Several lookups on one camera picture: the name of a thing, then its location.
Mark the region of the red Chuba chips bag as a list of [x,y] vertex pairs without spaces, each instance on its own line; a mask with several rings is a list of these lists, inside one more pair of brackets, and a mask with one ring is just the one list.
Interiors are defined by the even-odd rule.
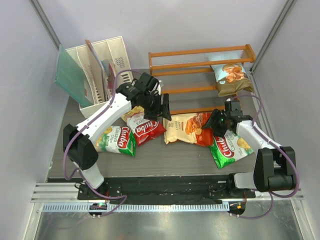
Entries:
[[158,120],[144,118],[144,109],[141,106],[134,107],[129,112],[122,115],[121,119],[133,132],[138,146],[156,139],[166,132],[166,129]]

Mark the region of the beige orange cassava chips bag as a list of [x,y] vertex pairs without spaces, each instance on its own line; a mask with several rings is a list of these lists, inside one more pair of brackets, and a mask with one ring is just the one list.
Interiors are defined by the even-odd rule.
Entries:
[[211,116],[210,112],[176,114],[171,121],[163,119],[164,142],[166,144],[182,141],[209,147],[213,144],[213,130],[203,128]]

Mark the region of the light blue cassava chips bag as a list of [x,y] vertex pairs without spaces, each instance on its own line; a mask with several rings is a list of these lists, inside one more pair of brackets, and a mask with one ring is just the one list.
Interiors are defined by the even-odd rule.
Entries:
[[211,65],[219,97],[237,94],[239,91],[254,92],[254,87],[241,63]]

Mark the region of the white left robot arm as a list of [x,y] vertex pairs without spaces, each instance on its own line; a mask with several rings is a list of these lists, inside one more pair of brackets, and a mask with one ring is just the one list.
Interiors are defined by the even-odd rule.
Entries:
[[171,119],[169,94],[162,93],[160,80],[144,72],[139,79],[113,88],[111,100],[83,122],[63,129],[63,160],[70,159],[89,185],[89,194],[100,200],[107,192],[104,177],[97,165],[99,157],[94,143],[102,133],[132,108],[141,106],[144,117],[155,121],[159,117]]

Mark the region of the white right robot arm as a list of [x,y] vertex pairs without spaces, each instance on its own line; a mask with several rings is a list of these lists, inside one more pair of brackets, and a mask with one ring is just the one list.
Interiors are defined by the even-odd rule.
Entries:
[[268,192],[282,197],[280,191],[289,191],[286,198],[294,196],[300,188],[300,178],[296,168],[296,154],[292,147],[282,146],[264,133],[255,118],[243,114],[240,101],[236,97],[224,103],[224,109],[215,109],[202,125],[212,129],[213,135],[223,138],[232,131],[243,138],[256,155],[252,172],[238,172],[230,175],[226,193],[233,198],[251,189],[261,193]]

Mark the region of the orange wooden shelf rack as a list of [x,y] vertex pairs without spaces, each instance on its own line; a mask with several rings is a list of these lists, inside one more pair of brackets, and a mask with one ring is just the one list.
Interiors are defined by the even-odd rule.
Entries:
[[172,115],[222,110],[227,98],[245,90],[219,97],[211,65],[241,63],[245,68],[255,61],[250,44],[148,54],[149,72],[164,81],[162,93],[169,94]]

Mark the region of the green Chuba bag right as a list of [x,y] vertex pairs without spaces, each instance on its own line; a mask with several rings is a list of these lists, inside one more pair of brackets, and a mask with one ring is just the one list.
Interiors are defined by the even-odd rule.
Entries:
[[254,152],[242,137],[230,130],[227,130],[223,137],[214,136],[213,144],[208,148],[219,169],[239,161]]

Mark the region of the green chuba bag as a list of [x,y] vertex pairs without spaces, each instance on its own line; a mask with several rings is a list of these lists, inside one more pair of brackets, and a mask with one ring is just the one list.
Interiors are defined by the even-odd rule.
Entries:
[[219,169],[239,161],[254,152],[242,137],[230,130],[227,130],[223,137],[214,136],[213,144],[208,148]]
[[94,144],[97,152],[136,155],[136,140],[128,126],[108,127]]

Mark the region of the green Chuba bag left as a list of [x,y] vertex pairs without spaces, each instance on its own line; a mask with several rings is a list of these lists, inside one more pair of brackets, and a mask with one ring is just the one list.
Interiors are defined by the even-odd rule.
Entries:
[[136,155],[136,140],[128,126],[108,127],[94,144],[97,152]]

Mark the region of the pink patterned booklet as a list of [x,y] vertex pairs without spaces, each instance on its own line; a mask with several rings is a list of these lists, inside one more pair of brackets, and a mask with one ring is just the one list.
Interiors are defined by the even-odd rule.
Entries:
[[108,99],[112,98],[114,82],[116,77],[116,68],[112,60],[105,58],[101,61],[105,72],[105,82],[106,82],[106,93]]

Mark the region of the cream plastic file organizer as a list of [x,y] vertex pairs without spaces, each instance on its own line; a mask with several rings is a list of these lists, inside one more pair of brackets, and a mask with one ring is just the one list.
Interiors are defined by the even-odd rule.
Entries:
[[84,74],[84,96],[91,106],[79,106],[85,118],[90,117],[111,99],[113,86],[130,83],[133,74],[122,36],[68,48],[66,52]]

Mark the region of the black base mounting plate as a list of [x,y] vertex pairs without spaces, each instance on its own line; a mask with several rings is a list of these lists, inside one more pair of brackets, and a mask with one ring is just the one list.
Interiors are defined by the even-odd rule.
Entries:
[[126,205],[205,205],[256,197],[250,189],[234,188],[227,175],[111,177],[97,191],[113,204],[126,195]]

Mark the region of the brown flat board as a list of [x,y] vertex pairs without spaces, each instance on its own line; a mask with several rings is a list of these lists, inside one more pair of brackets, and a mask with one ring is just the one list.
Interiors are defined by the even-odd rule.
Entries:
[[100,95],[101,100],[105,102],[108,100],[105,82],[105,70],[92,43],[88,39],[86,39],[85,44],[88,48],[88,57],[96,89]]

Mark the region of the teal green folder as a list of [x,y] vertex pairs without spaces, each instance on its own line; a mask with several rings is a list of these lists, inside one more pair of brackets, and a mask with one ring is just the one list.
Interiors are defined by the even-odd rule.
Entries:
[[76,48],[59,46],[54,83],[62,88],[81,107],[90,107],[94,99]]

